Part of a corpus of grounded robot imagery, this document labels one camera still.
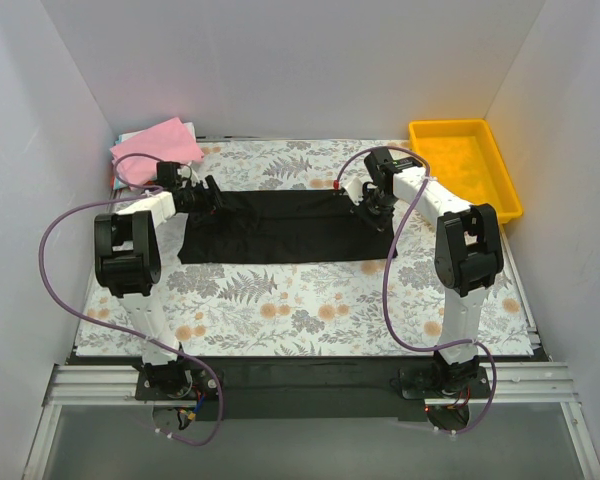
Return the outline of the black t-shirt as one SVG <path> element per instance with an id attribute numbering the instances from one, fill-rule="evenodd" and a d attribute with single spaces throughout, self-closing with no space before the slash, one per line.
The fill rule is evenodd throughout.
<path id="1" fill-rule="evenodd" d="M 394 239 L 333 190 L 227 191 L 213 213 L 189 214 L 183 264 L 290 264 L 378 260 Z"/>

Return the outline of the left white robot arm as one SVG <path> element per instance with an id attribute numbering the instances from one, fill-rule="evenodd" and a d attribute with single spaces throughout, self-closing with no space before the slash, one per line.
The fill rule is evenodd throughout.
<path id="1" fill-rule="evenodd" d="M 133 329 L 147 341 L 142 361 L 151 367 L 175 363 L 180 351 L 162 304 L 152 292 L 162 267 L 156 228 L 179 213 L 208 214 L 222 206 L 213 177 L 185 174 L 174 162 L 157 164 L 157 184 L 160 192 L 94 220 L 96 279 L 119 300 Z"/>

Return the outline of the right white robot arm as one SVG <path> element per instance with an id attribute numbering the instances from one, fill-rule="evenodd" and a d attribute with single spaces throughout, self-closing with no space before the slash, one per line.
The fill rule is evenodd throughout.
<path id="1" fill-rule="evenodd" d="M 475 205 L 433 179 L 426 161 L 409 152 L 392 157 L 391 147 L 368 149 L 370 180 L 353 180 L 345 192 L 352 212 L 378 231 L 392 226 L 394 206 L 409 205 L 435 227 L 434 267 L 444 287 L 444 317 L 439 344 L 430 350 L 443 366 L 432 373 L 434 389 L 455 397 L 469 384 L 463 366 L 473 362 L 483 302 L 504 267 L 499 223 L 489 204 Z"/>

